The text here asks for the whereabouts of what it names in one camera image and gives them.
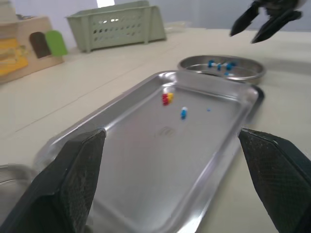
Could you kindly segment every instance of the white table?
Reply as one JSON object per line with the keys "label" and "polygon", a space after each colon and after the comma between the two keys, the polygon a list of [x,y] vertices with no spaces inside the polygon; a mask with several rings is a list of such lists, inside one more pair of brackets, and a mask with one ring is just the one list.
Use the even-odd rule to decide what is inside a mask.
{"label": "white table", "polygon": [[[255,32],[187,29],[168,41],[72,54],[66,62],[0,86],[0,164],[31,166],[37,151],[120,93],[185,57],[226,54],[255,59],[268,72],[266,99],[252,129],[291,140],[311,157],[311,33],[279,32],[251,45]],[[201,233],[277,233],[242,152],[222,183]]]}

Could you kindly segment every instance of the green plastic basket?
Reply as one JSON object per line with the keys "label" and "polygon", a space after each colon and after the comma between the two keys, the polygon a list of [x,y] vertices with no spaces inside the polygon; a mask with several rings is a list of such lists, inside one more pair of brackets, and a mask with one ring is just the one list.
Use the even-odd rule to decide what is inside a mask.
{"label": "green plastic basket", "polygon": [[136,1],[77,12],[67,17],[81,51],[166,39],[160,10]]}

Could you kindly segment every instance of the round metal tray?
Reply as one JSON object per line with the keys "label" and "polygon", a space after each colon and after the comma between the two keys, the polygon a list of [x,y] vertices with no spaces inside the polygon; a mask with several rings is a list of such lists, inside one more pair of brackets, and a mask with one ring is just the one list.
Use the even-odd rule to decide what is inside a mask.
{"label": "round metal tray", "polygon": [[[235,66],[232,68],[232,70],[227,70],[225,66],[222,66],[221,71],[218,71],[217,67],[208,67],[210,60],[213,60],[216,64],[234,63]],[[262,76],[266,73],[265,67],[254,60],[219,55],[201,55],[188,57],[178,64],[178,69],[214,75],[233,81],[246,82],[251,84],[259,84]]]}

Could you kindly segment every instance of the stainless steel tray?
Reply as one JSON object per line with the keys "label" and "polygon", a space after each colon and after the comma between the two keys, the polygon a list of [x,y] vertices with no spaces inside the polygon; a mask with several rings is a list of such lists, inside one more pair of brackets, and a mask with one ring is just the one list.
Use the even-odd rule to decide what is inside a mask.
{"label": "stainless steel tray", "polygon": [[[213,60],[216,64],[234,62],[236,66],[233,67],[232,70],[226,70],[226,67],[222,67],[221,71],[218,71],[217,67],[208,67],[208,62],[210,60]],[[178,64],[178,69],[214,75],[233,81],[246,82],[251,84],[259,84],[261,78],[266,73],[265,67],[259,62],[242,57],[223,55],[201,55],[188,57]]]}
{"label": "stainless steel tray", "polygon": [[0,166],[0,225],[31,184],[32,178],[33,173],[26,166]]}
{"label": "stainless steel tray", "polygon": [[[163,91],[175,93],[169,106]],[[237,132],[262,100],[262,91],[245,83],[161,72],[51,139],[36,166],[46,166],[69,138],[104,127],[89,215],[94,232],[194,233],[240,148]]]}

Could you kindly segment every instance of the robotic claw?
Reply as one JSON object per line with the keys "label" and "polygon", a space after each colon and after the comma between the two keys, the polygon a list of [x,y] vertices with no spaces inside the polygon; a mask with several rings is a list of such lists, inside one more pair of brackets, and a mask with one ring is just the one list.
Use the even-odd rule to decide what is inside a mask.
{"label": "robotic claw", "polygon": [[266,9],[270,19],[259,30],[252,44],[267,40],[288,22],[300,19],[302,13],[296,11],[296,9],[299,9],[306,1],[307,0],[255,0],[251,7],[234,23],[230,35],[234,36],[243,32],[252,23],[253,19],[259,15],[259,8],[263,7]]}

